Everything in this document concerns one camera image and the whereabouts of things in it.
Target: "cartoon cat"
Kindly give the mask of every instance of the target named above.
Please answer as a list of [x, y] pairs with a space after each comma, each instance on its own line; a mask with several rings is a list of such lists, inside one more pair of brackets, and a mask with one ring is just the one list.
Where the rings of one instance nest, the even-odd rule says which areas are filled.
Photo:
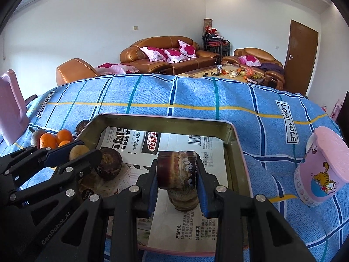
[[329, 190], [334, 188], [336, 182], [329, 179], [329, 174], [327, 173], [329, 169], [328, 163], [324, 162], [322, 166], [325, 168], [325, 172], [319, 172], [317, 175], [314, 175], [314, 180], [322, 186], [321, 190], [328, 194]]

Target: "pink container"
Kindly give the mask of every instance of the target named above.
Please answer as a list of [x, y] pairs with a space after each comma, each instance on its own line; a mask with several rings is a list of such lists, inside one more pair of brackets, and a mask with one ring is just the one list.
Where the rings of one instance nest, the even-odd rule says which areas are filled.
[[314, 130], [314, 142], [294, 172], [294, 186], [304, 204], [315, 207], [349, 183], [349, 148], [331, 129]]
[[0, 133], [7, 145], [14, 144], [27, 129], [26, 112], [15, 72], [10, 69], [0, 76]]

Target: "barcode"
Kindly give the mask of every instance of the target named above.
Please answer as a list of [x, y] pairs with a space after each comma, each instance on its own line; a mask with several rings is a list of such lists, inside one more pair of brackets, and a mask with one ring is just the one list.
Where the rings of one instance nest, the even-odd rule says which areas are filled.
[[188, 144], [201, 146], [201, 136], [189, 136]]

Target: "floral pillow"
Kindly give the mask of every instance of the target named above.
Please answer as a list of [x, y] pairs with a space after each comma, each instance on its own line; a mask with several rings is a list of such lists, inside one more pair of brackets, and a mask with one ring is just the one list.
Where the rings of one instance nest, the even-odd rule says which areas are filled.
[[190, 58], [188, 58], [187, 56], [183, 55], [182, 53], [180, 53], [175, 49], [167, 49], [167, 50], [164, 50], [164, 52], [168, 56], [168, 58], [174, 63], [190, 60]]
[[146, 46], [140, 48], [140, 50], [142, 50], [149, 57], [150, 62], [165, 61], [168, 63], [173, 63], [173, 61], [171, 61], [166, 53], [160, 48]]
[[249, 67], [261, 66], [261, 62], [259, 62], [259, 60], [252, 55], [240, 56], [239, 59], [241, 64], [246, 64]]
[[104, 75], [121, 75], [121, 74], [132, 74], [139, 72], [139, 70], [133, 66], [123, 65], [123, 64], [111, 64], [111, 63], [105, 63], [97, 68], [95, 68], [97, 73], [100, 76]]
[[178, 41], [179, 42], [179, 52], [181, 52], [182, 54], [190, 57], [190, 58], [198, 58], [195, 55], [195, 47], [192, 45], [189, 45], [181, 40]]

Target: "pink cup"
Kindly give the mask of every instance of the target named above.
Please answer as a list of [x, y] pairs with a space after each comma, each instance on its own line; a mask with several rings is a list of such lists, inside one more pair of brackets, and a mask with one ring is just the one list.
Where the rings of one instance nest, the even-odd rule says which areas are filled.
[[294, 172], [294, 186], [304, 204], [315, 207], [349, 183], [349, 148], [331, 129], [314, 130], [315, 140]]

